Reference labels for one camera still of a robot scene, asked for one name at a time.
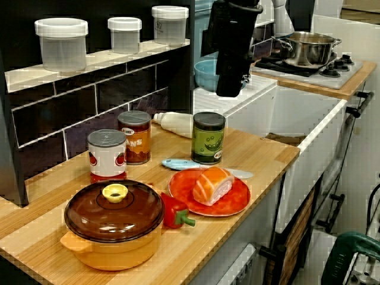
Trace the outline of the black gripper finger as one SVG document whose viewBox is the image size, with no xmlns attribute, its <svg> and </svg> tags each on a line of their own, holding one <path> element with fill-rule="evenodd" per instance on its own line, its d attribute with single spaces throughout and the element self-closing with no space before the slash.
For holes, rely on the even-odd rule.
<svg viewBox="0 0 380 285">
<path fill-rule="evenodd" d="M 219 97 L 237 97 L 243 86 L 243 77 L 249 73 L 249 67 L 249 61 L 244 58 L 219 53 L 216 65 L 218 75 L 216 94 Z"/>
</svg>

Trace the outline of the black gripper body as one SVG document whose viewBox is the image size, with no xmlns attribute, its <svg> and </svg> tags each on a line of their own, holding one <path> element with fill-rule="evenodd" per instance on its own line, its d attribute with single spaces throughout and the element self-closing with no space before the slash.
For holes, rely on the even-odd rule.
<svg viewBox="0 0 380 285">
<path fill-rule="evenodd" d="M 204 30 L 204 54 L 228 53 L 251 63 L 251 39 L 263 10 L 259 1 L 213 2 L 208 27 Z"/>
</svg>

